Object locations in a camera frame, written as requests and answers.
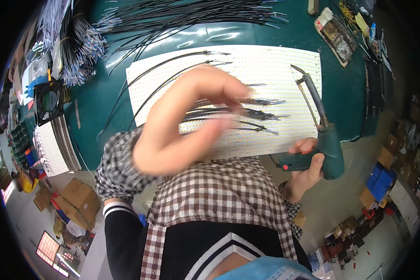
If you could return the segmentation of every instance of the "soldering iron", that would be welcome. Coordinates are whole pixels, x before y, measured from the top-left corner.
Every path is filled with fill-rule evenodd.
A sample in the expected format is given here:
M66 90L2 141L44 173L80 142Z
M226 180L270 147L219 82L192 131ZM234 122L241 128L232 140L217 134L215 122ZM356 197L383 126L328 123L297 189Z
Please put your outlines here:
M322 165L323 177L327 180L333 180L339 178L344 173L344 158L342 155L341 145L339 142L338 133L334 124L328 121L325 113L325 107L322 103L322 100L319 96L319 93L316 89L316 86L311 79L311 76L306 73L304 70L300 69L295 65L291 67L300 73L302 73L302 78L296 80L296 84L299 87L299 90L303 94L303 98L308 105L311 116L313 117L316 128L318 129L318 143L317 145L308 153L297 153L291 154L287 153L279 158L279 163L277 167L281 168L284 171L302 171L309 169L311 165L311 160L313 155L317 153L322 153L325 155L325 159ZM305 82L308 90L313 98L313 101L316 105L316 108L320 115L321 127L314 116L314 112L311 108L311 105L308 101L308 98L305 95L305 92L302 88L302 83Z

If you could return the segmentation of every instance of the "workbench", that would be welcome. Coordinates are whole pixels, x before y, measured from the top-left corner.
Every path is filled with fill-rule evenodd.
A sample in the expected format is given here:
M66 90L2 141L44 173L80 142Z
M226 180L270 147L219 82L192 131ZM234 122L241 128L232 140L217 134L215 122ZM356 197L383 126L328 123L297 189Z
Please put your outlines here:
M101 19L106 8L123 6L127 3L105 3L97 0L90 15L90 21ZM307 1L286 1L273 5L274 11L288 14L289 23L281 29L246 23L215 23L196 25L180 34L150 45L140 59L185 48L226 44L251 44L298 48L320 53L322 65L322 100L330 122L335 123L339 138L343 141L355 139L361 133L364 114L365 63L364 52L357 48L346 68L336 59L332 50L314 29L316 16L307 13ZM319 1L319 12L324 7L339 15L339 10L331 0ZM116 39L127 35L108 37ZM110 45L110 50L121 42ZM133 116L129 94L126 91L120 99L106 131L96 140L103 129L118 92L126 80L126 68L133 62L133 56L117 66L108 76L109 70L125 52L113 55L108 61L100 59L96 64L97 74L82 87L72 88L72 102L65 109L65 118L72 127L73 137L88 167L93 170L103 154L107 140L118 131L125 131ZM81 128L78 129L74 101L77 99ZM22 118L28 114L27 107L21 111ZM34 119L27 118L32 127ZM375 133L376 120L368 122L365 135Z

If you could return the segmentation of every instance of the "cooling fan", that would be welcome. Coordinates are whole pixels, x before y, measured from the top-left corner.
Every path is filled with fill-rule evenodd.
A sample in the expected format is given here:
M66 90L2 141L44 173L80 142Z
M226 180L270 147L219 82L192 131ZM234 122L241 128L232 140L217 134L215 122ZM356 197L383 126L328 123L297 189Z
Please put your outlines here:
M34 87L34 118L38 126L64 114L64 92L60 81L51 80Z

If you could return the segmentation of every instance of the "hand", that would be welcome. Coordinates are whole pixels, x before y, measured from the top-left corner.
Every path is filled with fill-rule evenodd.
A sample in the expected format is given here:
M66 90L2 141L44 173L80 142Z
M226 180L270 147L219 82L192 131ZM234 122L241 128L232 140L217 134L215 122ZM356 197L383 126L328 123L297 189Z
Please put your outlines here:
M208 120L199 131L179 135L179 123L195 101L207 98L237 110L237 98L249 89L235 77L213 66L202 65L183 74L151 107L143 132L133 150L136 168L150 175L165 175L184 169L199 159L233 126L229 119Z
M298 140L294 146L288 148L288 152L295 154L311 151L318 143L317 138L307 137ZM323 176L321 168L325 155L318 153L313 155L309 169L305 171L293 171L291 180L283 188L283 195L289 202L298 202L303 194L314 186Z

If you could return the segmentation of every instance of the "checkered apron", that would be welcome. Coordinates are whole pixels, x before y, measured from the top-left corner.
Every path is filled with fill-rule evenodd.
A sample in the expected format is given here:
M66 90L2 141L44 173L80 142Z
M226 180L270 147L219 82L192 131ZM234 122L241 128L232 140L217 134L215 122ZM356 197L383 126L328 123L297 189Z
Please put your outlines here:
M283 196L258 157L200 162L163 179L148 216L142 280L160 278L167 228L189 221L274 229L285 258L297 260Z

